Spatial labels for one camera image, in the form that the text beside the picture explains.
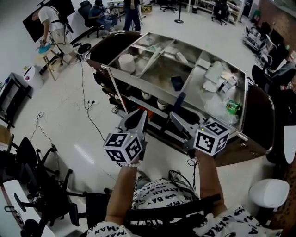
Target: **black and white shirt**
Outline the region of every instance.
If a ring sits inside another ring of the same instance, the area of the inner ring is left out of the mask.
[[[136,190],[133,209],[150,209],[181,205],[198,199],[194,191],[182,181],[176,187],[170,180],[160,179]],[[144,221],[133,224],[145,225]],[[200,226],[193,228],[197,236],[203,237],[279,237],[281,230],[262,227],[242,206],[228,209],[219,216],[208,214]],[[137,237],[125,228],[112,222],[97,223],[87,232],[88,237]]]

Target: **white t-shirt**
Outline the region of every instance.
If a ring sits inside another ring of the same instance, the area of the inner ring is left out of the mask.
[[[181,205],[197,199],[185,183],[177,181],[176,187],[170,180],[160,179],[146,184],[136,190],[133,198],[133,209],[150,209],[165,206]],[[161,224],[161,221],[138,221],[134,225]],[[203,237],[279,237],[281,230],[270,230],[262,227],[242,206],[228,209],[218,217],[208,214],[199,226],[192,230]],[[97,223],[87,232],[87,237],[137,237],[126,227],[113,222]]]
[[[56,13],[56,9],[54,7],[49,7],[49,6],[44,6],[40,9],[38,13],[38,17],[43,23],[44,21],[48,20],[50,25],[49,25],[49,31],[53,32],[55,30],[61,29],[64,27],[64,25],[61,22],[55,22],[52,23],[55,20],[59,20],[59,17]]]

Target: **white tiled floor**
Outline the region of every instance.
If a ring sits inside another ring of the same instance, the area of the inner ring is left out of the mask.
[[[198,14],[183,11],[181,14],[183,24],[174,23],[177,17],[178,13],[162,12],[158,7],[154,7],[153,13],[143,19],[142,32],[152,31],[206,49],[250,75],[255,59],[241,40],[245,23],[237,26],[232,24],[220,26],[219,23],[211,21],[209,14],[200,11]],[[99,40],[93,34],[82,42],[95,45]],[[99,101],[90,109],[90,117],[106,137],[118,125],[120,119],[111,113],[113,106],[109,104],[109,97],[95,82],[94,70],[86,62],[82,65],[86,100]],[[87,118],[83,106],[80,63],[64,69],[56,82],[48,78],[42,89],[33,93],[33,98],[27,101],[16,120],[15,129],[11,129],[16,144],[20,143],[23,137],[32,136],[39,112],[45,113],[39,125],[58,149],[62,176],[65,175],[66,168],[74,171],[70,181],[72,185],[69,187],[89,192],[102,192],[105,187],[113,188],[119,167],[111,162],[103,151],[103,141]],[[148,146],[141,169],[151,179],[165,177],[170,169],[175,169],[180,170],[188,180],[192,180],[192,167],[187,164],[187,156],[153,137],[147,136],[146,140]],[[35,148],[40,148],[43,154],[50,147],[49,140],[39,128],[32,143]],[[57,161],[57,158],[52,156],[47,163],[51,167],[58,168]],[[269,175],[270,169],[271,166],[265,157],[218,168],[226,205],[230,207],[241,203],[246,205],[249,211],[256,212],[256,207],[248,200],[247,193],[255,181]],[[196,182],[198,189],[198,171]]]

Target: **jeans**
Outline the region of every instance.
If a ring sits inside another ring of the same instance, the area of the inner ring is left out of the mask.
[[[98,18],[97,22],[105,25],[105,30],[109,31],[111,26],[117,25],[118,17],[116,15],[104,16],[102,18]]]
[[[140,31],[140,18],[139,18],[139,12],[138,12],[138,5],[135,5],[134,10],[131,10],[130,6],[126,6],[124,8],[125,11],[125,24],[124,24],[124,31],[130,30],[131,22],[134,21],[135,23],[135,31]]]

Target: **blue object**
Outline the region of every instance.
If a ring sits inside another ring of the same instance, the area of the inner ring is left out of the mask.
[[[43,53],[47,52],[50,48],[51,48],[51,44],[48,44],[48,45],[46,45],[44,47],[40,47],[39,48],[39,54],[43,54]]]
[[[184,82],[180,76],[173,76],[171,78],[171,81],[172,81],[175,91],[180,91],[182,89],[182,87],[184,86]]]

